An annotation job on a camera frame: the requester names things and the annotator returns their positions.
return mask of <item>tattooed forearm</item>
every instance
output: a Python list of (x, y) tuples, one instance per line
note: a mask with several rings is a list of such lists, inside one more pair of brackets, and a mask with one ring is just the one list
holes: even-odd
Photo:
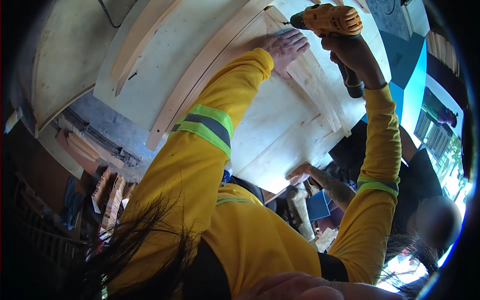
[(315, 167), (311, 167), (310, 176), (330, 194), (335, 204), (345, 212), (348, 204), (355, 197), (355, 192), (340, 180)]

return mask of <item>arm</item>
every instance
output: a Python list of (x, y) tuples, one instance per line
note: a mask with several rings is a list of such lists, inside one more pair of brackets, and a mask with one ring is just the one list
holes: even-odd
[(405, 131), (402, 125), (399, 125), (398, 129), (400, 130), (400, 140), (402, 142), (402, 157), (407, 162), (407, 164), (409, 164), (414, 155), (418, 152), (418, 149), (413, 143), (412, 138), (410, 137), (408, 132)]
[(401, 146), (395, 103), (368, 45), (357, 39), (323, 38), (333, 61), (341, 60), (365, 82), (366, 157), (359, 190), (351, 200), (329, 254), (339, 258), (350, 282), (375, 284), (384, 264), (386, 238), (396, 205)]
[(297, 185), (305, 181), (309, 176), (328, 192), (332, 201), (335, 202), (343, 212), (347, 210), (350, 201), (355, 197), (355, 192), (340, 180), (330, 176), (327, 172), (319, 170), (310, 164), (305, 164), (290, 174), (287, 180), (291, 180), (291, 185)]
[[(201, 233), (210, 226), (223, 167), (230, 158), (233, 131), (260, 83), (269, 78), (274, 63), (277, 71), (279, 66), (286, 68), (308, 49), (306, 41), (292, 47), (302, 37), (297, 30), (266, 39), (264, 49), (245, 53), (210, 79), (135, 189), (124, 219), (135, 219), (141, 209), (153, 203), (171, 206), (162, 223), (177, 230), (186, 226)], [(176, 240), (156, 234), (150, 241), (152, 245), (140, 251), (142, 256), (165, 249)]]

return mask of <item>black pants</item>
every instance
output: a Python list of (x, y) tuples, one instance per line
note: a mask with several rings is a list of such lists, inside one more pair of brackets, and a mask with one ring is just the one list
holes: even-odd
[(348, 175), (348, 178), (357, 182), (367, 150), (367, 123), (360, 120), (351, 132), (351, 136), (341, 139), (328, 153), (335, 164)]

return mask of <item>sleeve cuff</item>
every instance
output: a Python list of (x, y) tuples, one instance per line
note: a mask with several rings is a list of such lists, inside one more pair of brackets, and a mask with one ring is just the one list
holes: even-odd
[(388, 84), (379, 90), (365, 89), (365, 99), (367, 110), (391, 108), (394, 103)]
[(270, 71), (273, 70), (273, 59), (272, 59), (272, 56), (270, 55), (270, 53), (263, 50), (262, 48), (255, 48), (255, 49), (253, 49), (252, 52), (259, 55), (259, 57), (260, 57), (259, 63), (261, 63), (262, 65), (268, 66), (268, 69)]

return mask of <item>wooden strip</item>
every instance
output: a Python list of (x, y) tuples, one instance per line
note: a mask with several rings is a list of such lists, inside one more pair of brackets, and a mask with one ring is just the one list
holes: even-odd
[(75, 95), (73, 98), (71, 98), (70, 100), (67, 100), (66, 102), (64, 102), (57, 110), (55, 110), (53, 113), (51, 113), (50, 116), (48, 116), (41, 124), (40, 122), (37, 123), (37, 129), (38, 129), (38, 132), (42, 131), (45, 126), (47, 126), (56, 116), (58, 116), (58, 114), (60, 114), (64, 109), (66, 109), (70, 104), (72, 104), (75, 100), (77, 100), (78, 98), (80, 98), (81, 96), (85, 95), (86, 93), (90, 92), (91, 90), (93, 90), (93, 88), (95, 87), (95, 84), (89, 86), (88, 88), (84, 89), (83, 91), (81, 91), (80, 93), (78, 93), (77, 95)]
[(68, 134), (68, 137), (72, 139), (72, 141), (77, 145), (80, 149), (82, 149), (85, 153), (87, 153), (89, 156), (93, 157), (94, 159), (99, 158), (100, 156), (98, 155), (98, 152), (88, 145), (84, 140), (80, 138), (75, 132), (71, 132)]
[(183, 0), (151, 0), (133, 24), (110, 72), (110, 77), (119, 82), (118, 95), (141, 55), (157, 29), (174, 12)]
[(75, 161), (80, 166), (82, 166), (82, 168), (84, 168), (84, 170), (88, 174), (94, 176), (95, 172), (96, 172), (96, 169), (98, 168), (98, 163), (81, 156), (80, 154), (75, 152), (72, 148), (70, 148), (70, 146), (68, 145), (68, 142), (67, 142), (67, 136), (68, 136), (68, 134), (64, 129), (60, 130), (59, 134), (57, 135), (57, 142), (59, 142), (60, 146), (63, 149), (65, 149), (65, 151), (67, 151), (67, 153), (73, 159), (75, 159)]
[(231, 62), (237, 57), (240, 57), (245, 52), (250, 51), (256, 45), (256, 41), (259, 38), (266, 36), (265, 25), (265, 11), (261, 11), (250, 23), (248, 23), (235, 38), (225, 47), (215, 61), (208, 67), (207, 71), (203, 74), (197, 84), (193, 87), (180, 109), (177, 111), (173, 122), (167, 128), (170, 131), (175, 125), (175, 122), (180, 119), (181, 116), (187, 113), (189, 107), (198, 98), (208, 81), (220, 71), (226, 64)]
[[(291, 25), (283, 24), (287, 19), (275, 6), (269, 6), (265, 11), (282, 31), (293, 29)], [(287, 72), (305, 90), (320, 113), (325, 116), (332, 130), (337, 132), (342, 128), (344, 135), (350, 136), (345, 112), (313, 52), (307, 50), (288, 66)]]
[(38, 141), (67, 171), (77, 179), (82, 178), (82, 168), (57, 142), (55, 139), (57, 131), (52, 126), (47, 126), (39, 135)]
[(271, 0), (250, 0), (231, 18), (208, 42), (198, 54), (188, 70), (182, 76), (172, 94), (160, 111), (145, 146), (155, 151), (163, 134), (171, 124), (199, 78), (207, 71), (211, 62), (225, 49), (230, 41), (244, 28)]

